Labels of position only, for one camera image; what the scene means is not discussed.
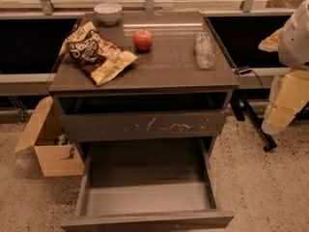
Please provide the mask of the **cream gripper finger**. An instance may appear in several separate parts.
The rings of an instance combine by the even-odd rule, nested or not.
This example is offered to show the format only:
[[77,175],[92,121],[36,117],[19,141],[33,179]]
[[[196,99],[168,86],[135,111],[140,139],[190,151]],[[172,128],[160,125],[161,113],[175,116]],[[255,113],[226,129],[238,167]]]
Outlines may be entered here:
[[262,40],[258,48],[262,51],[273,52],[278,50],[278,45],[281,37],[282,29],[279,28],[275,32],[273,32],[270,36]]
[[268,106],[262,122],[262,130],[267,134],[283,131],[295,118],[299,110]]

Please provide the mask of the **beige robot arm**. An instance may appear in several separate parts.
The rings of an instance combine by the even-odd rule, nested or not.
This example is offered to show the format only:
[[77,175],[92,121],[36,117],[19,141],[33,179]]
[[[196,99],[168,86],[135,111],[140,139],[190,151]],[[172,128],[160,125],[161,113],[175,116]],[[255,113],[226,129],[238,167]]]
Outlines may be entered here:
[[278,52],[291,71],[272,80],[262,131],[277,134],[309,102],[309,1],[303,1],[284,26],[262,40],[259,48]]

